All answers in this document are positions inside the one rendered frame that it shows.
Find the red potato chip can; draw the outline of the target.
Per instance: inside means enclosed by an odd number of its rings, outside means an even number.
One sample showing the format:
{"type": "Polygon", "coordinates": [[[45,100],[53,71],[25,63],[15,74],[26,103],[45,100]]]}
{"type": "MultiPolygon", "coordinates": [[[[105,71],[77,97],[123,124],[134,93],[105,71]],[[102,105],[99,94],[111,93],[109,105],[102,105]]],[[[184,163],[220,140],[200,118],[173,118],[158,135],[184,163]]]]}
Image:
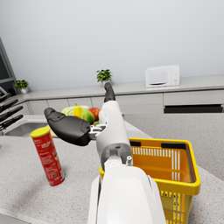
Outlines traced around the red potato chip can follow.
{"type": "Polygon", "coordinates": [[[58,186],[65,180],[60,160],[49,127],[35,129],[30,134],[36,147],[50,186],[58,186]]]}

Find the yellow slatted basket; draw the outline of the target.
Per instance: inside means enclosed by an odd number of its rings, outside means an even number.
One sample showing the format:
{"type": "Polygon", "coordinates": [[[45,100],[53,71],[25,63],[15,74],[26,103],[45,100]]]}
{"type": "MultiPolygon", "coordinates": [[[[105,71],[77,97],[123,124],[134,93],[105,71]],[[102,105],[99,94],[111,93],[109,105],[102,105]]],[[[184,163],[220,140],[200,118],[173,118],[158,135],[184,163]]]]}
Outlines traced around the yellow slatted basket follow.
{"type": "Polygon", "coordinates": [[[171,139],[130,140],[131,165],[156,183],[166,224],[186,224],[193,196],[200,192],[200,176],[192,145],[171,139]]]}

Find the steel kitchen sink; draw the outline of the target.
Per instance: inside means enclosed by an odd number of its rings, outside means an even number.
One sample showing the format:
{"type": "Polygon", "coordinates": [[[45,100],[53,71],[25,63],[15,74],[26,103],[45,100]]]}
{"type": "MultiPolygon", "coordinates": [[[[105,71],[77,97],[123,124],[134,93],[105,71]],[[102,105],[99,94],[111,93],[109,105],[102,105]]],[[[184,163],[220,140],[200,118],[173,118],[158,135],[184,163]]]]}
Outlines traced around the steel kitchen sink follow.
{"type": "Polygon", "coordinates": [[[32,131],[38,128],[45,127],[45,122],[27,122],[17,126],[6,133],[6,136],[10,137],[26,137],[30,135],[32,131]]]}

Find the red apple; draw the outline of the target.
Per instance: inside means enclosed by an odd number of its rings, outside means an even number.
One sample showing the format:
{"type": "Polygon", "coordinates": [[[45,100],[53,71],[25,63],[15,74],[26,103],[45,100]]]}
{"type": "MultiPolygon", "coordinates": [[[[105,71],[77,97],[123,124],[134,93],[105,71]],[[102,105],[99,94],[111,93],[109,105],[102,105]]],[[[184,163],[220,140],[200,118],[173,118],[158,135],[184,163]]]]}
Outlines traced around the red apple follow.
{"type": "Polygon", "coordinates": [[[100,113],[101,110],[99,108],[90,108],[89,111],[93,114],[94,120],[98,121],[99,120],[99,113],[100,113]]]}

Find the green apple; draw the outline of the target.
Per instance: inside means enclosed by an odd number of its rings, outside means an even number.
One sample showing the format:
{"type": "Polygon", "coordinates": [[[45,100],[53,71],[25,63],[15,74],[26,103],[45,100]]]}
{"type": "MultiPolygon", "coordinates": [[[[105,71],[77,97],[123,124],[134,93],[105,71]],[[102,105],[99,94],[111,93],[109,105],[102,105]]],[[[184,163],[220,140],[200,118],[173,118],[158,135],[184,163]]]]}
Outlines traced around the green apple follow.
{"type": "Polygon", "coordinates": [[[95,121],[94,115],[89,110],[84,110],[81,114],[81,118],[88,121],[90,124],[93,124],[95,121]]]}

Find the small potted green plant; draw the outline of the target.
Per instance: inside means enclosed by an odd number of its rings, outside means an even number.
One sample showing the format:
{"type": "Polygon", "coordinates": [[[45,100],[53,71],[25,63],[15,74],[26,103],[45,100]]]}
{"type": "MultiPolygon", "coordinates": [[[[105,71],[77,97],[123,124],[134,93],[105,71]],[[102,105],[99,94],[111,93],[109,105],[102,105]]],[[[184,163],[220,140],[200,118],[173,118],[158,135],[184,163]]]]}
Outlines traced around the small potted green plant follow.
{"type": "Polygon", "coordinates": [[[26,80],[17,80],[15,83],[15,88],[19,89],[22,94],[26,94],[28,92],[29,83],[26,80]]]}
{"type": "Polygon", "coordinates": [[[107,82],[111,81],[111,77],[112,72],[109,69],[102,69],[97,71],[96,79],[102,84],[106,84],[107,82]]]}

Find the yellow pear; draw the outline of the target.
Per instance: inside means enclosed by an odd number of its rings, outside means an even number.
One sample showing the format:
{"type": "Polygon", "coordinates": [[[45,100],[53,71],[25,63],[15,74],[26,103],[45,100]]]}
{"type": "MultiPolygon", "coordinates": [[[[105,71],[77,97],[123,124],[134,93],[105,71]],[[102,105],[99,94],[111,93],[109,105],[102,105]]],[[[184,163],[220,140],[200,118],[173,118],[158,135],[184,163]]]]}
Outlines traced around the yellow pear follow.
{"type": "Polygon", "coordinates": [[[81,118],[82,113],[83,113],[82,107],[75,105],[75,107],[73,109],[73,116],[81,118]]]}

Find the grey kitchen counter cabinets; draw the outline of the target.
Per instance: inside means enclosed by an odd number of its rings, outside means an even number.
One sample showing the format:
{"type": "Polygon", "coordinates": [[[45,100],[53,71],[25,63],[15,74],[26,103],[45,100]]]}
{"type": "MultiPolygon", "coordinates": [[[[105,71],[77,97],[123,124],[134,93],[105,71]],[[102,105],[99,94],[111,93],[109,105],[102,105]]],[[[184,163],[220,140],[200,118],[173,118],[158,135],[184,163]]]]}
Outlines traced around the grey kitchen counter cabinets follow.
{"type": "MultiPolygon", "coordinates": [[[[223,113],[224,74],[185,77],[177,87],[147,88],[142,81],[115,84],[115,97],[127,114],[223,113]]],[[[47,107],[58,111],[74,104],[99,108],[102,85],[70,87],[19,94],[26,115],[41,115],[47,107]]]]}

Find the white microwave oven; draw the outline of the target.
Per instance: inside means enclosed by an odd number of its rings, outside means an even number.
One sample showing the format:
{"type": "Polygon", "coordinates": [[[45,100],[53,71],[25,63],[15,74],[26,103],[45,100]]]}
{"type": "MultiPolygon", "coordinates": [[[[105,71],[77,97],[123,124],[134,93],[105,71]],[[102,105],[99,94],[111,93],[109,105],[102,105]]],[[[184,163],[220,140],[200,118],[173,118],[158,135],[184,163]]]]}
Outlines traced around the white microwave oven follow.
{"type": "Polygon", "coordinates": [[[145,70],[147,88],[175,87],[179,81],[179,65],[154,66],[145,70]]]}

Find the dark window frame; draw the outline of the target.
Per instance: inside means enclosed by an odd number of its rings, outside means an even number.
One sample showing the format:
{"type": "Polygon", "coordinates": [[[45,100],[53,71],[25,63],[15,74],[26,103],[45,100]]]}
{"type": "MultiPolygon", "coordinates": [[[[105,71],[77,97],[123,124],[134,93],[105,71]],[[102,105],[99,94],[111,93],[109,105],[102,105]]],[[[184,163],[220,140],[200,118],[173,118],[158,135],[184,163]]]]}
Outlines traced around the dark window frame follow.
{"type": "Polygon", "coordinates": [[[0,38],[0,87],[11,95],[17,95],[18,91],[14,87],[15,82],[15,74],[5,51],[4,43],[0,38]]]}

